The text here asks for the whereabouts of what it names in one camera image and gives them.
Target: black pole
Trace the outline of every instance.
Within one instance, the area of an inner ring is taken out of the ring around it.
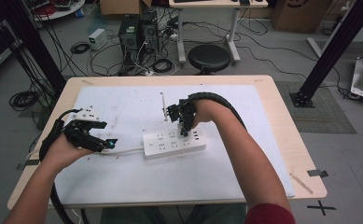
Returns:
[[[306,106],[324,81],[332,67],[341,58],[346,48],[363,26],[363,0],[356,1],[342,22],[338,32],[332,37],[324,53],[317,61],[311,74],[297,93],[290,93],[294,106]]]
[[[34,28],[21,0],[0,0],[0,9],[3,11],[15,35],[21,39],[32,54],[42,73],[55,90],[55,99],[58,99],[64,89],[65,79],[53,61],[38,31]]]

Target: robotic hand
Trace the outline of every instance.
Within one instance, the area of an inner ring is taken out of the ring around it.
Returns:
[[[76,113],[73,118],[65,127],[62,118],[68,113]],[[91,108],[88,109],[73,109],[64,112],[58,119],[55,120],[52,130],[47,138],[42,142],[39,150],[39,159],[42,161],[47,154],[49,147],[64,133],[68,142],[73,144],[74,147],[84,147],[94,152],[101,152],[106,148],[114,148],[118,139],[106,139],[91,136],[89,131],[91,129],[103,129],[106,122],[100,122],[92,112]]]
[[[170,116],[171,121],[174,122],[178,120],[181,124],[181,135],[188,136],[188,132],[192,129],[192,124],[196,113],[196,108],[193,105],[193,101],[202,99],[212,100],[229,108],[230,111],[232,111],[232,113],[244,126],[244,123],[237,111],[225,98],[212,92],[197,92],[189,95],[188,99],[180,99],[179,105],[170,105],[167,107],[167,114]]]

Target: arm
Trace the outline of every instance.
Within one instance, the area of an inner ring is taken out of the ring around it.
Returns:
[[[268,158],[231,111],[214,101],[200,100],[193,127],[213,121],[227,149],[248,208],[273,203],[290,211],[283,185]]]
[[[33,173],[4,223],[44,223],[49,195],[56,175],[90,150],[75,148],[62,134]]]

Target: round stool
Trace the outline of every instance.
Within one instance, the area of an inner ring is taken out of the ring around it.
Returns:
[[[221,71],[230,64],[228,52],[216,45],[200,45],[188,54],[189,63],[201,70],[200,75],[210,75]]]

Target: red sleeve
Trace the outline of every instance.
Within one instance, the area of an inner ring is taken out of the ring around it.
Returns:
[[[284,207],[262,203],[251,208],[245,219],[244,224],[295,224],[295,218]]]

